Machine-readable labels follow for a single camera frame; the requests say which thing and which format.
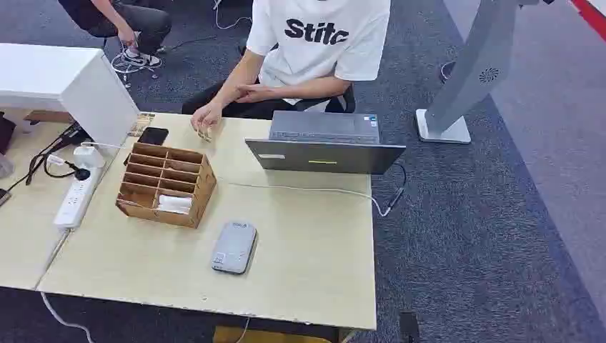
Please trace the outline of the person's left hand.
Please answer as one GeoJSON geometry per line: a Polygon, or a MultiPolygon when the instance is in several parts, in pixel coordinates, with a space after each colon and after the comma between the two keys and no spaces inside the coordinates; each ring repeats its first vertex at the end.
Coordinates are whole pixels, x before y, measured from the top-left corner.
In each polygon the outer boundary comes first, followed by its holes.
{"type": "Polygon", "coordinates": [[[243,84],[237,87],[239,97],[238,103],[258,103],[276,98],[275,88],[261,84],[243,84]]]}

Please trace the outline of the person's right hand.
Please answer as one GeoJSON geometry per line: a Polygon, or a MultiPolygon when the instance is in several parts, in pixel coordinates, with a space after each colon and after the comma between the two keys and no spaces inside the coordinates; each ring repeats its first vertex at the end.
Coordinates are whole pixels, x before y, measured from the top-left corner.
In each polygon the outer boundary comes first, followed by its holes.
{"type": "Polygon", "coordinates": [[[208,132],[222,119],[224,105],[218,101],[211,101],[198,108],[191,117],[191,126],[196,132],[208,132]]]}

